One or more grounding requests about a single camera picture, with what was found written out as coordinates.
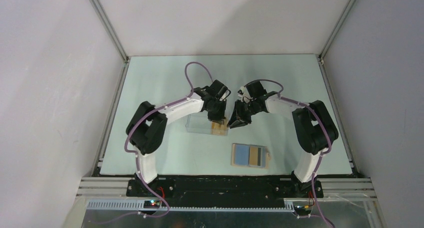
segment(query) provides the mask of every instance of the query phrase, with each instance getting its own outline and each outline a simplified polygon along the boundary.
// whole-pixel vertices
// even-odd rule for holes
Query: red wire
[[[162,187],[158,187],[158,189],[162,192],[162,198],[165,198],[165,192]]]
[[[313,204],[310,206],[313,207],[315,205],[315,199],[314,199],[314,196],[312,195],[312,192],[309,192],[308,196],[309,196],[309,204],[311,203],[311,198],[312,198]]]

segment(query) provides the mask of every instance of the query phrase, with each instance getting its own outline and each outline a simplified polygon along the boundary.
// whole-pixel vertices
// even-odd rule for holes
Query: light gray work surface
[[[116,116],[111,129],[100,173],[129,175],[136,171],[134,154],[124,151],[126,127],[140,103],[165,104],[186,96],[190,91],[184,67],[198,61],[209,68],[212,77],[224,83],[232,94],[227,112],[231,113],[237,91],[246,83],[273,79],[283,84],[283,96],[303,102],[323,101],[334,123],[324,80],[315,55],[204,55],[132,57],[126,74]],[[198,65],[188,68],[194,87],[210,85],[207,73]],[[267,91],[279,87],[263,82]],[[248,126],[231,129],[228,136],[188,133],[187,118],[166,127],[162,145],[156,151],[156,169],[167,175],[280,175],[290,174],[297,165],[300,147],[293,122],[276,114],[252,116]],[[269,169],[231,166],[232,143],[267,146]],[[322,161],[319,174],[352,173],[341,138]]]

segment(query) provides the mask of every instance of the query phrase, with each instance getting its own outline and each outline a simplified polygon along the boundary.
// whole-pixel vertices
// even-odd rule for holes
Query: clear plastic box
[[[192,133],[226,136],[228,134],[227,122],[228,119],[225,120],[224,124],[211,122],[208,119],[207,112],[199,112],[187,116],[185,128],[187,132]]]

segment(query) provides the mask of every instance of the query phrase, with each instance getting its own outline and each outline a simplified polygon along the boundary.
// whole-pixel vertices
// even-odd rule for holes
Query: white wall
[[[348,0],[100,0],[129,55],[320,53]]]
[[[358,0],[324,61],[388,226],[423,227],[423,0]]]
[[[88,0],[0,3],[0,224],[57,228],[123,63]]]

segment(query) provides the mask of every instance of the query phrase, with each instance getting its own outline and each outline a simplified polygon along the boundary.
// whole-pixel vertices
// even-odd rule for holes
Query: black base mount
[[[154,197],[134,176],[128,182],[127,197]],[[164,195],[172,207],[278,208],[284,198],[308,198],[311,187],[299,190],[288,176],[164,176],[149,184]],[[321,183],[315,181],[315,193],[324,197]]]

